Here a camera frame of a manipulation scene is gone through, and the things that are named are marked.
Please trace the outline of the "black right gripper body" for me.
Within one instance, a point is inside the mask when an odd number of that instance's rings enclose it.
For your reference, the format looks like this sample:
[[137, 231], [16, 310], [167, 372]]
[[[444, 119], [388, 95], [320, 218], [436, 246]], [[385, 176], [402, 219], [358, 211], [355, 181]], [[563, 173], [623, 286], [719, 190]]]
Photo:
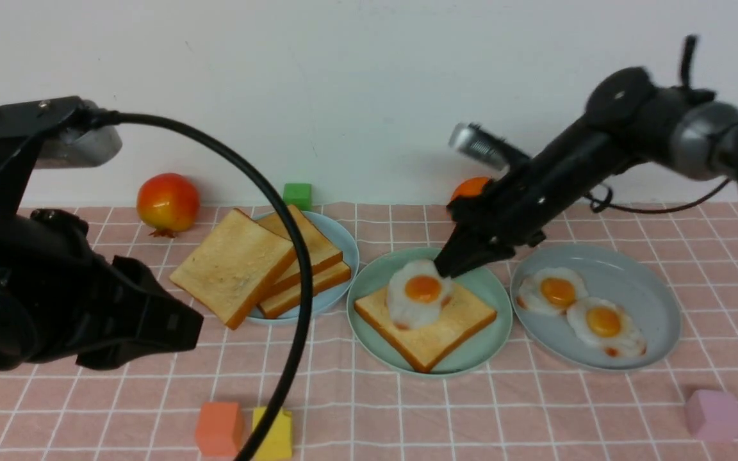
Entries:
[[505, 170], [475, 197], [449, 204], [455, 225], [515, 249], [536, 246], [542, 228], [607, 176], [607, 135], [576, 122], [527, 164]]

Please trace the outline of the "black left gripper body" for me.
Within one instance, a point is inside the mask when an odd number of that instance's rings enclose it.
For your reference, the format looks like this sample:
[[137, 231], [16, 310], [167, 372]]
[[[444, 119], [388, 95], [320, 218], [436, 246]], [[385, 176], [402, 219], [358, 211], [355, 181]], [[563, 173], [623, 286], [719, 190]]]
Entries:
[[73, 358], [111, 371], [165, 351], [165, 292], [137, 259], [97, 253], [68, 212], [0, 213], [0, 371]]

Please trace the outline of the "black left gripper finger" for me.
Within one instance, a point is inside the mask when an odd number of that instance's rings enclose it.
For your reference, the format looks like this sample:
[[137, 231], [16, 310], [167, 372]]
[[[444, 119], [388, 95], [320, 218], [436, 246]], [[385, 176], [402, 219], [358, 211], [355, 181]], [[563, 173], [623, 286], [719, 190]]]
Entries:
[[146, 356], [188, 352], [203, 315], [170, 295], [132, 292], [85, 315], [78, 330], [78, 365], [111, 371]]

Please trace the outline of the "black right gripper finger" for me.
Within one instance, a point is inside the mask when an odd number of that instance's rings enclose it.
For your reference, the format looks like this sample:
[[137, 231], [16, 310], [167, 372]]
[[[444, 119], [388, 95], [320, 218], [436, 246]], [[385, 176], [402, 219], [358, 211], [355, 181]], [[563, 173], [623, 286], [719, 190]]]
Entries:
[[512, 259], [516, 254], [515, 248], [503, 243], [468, 242], [457, 251], [457, 260], [453, 269], [453, 277], [460, 277], [469, 271], [498, 261]]
[[456, 253], [463, 244], [468, 242], [486, 244], [489, 243], [489, 240], [489, 234], [475, 230], [473, 227], [469, 227], [469, 225], [456, 224], [451, 236], [449, 236], [449, 239], [443, 245], [439, 254], [434, 258], [434, 266], [440, 277], [456, 278], [453, 277], [453, 269], [457, 260]]

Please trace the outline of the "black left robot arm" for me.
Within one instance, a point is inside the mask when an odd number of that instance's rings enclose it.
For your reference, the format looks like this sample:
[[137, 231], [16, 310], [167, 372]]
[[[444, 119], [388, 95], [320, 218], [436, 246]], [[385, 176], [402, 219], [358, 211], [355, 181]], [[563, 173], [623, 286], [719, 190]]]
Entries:
[[193, 350], [203, 317], [137, 259], [105, 259], [88, 223], [58, 208], [18, 213], [43, 142], [0, 140], [0, 371], [74, 357], [95, 371]]

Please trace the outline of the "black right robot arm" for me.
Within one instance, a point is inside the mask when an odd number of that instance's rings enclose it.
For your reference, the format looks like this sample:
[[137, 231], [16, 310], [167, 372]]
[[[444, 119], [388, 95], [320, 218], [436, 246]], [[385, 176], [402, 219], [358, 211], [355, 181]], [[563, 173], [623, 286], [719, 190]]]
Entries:
[[474, 124], [458, 125], [450, 143], [507, 173], [480, 195], [449, 202], [455, 228], [434, 260], [442, 277], [539, 245], [544, 226], [566, 208], [609, 176], [648, 161], [694, 181], [738, 181], [738, 109], [710, 90], [659, 87], [643, 67], [604, 79], [583, 115], [535, 156]]

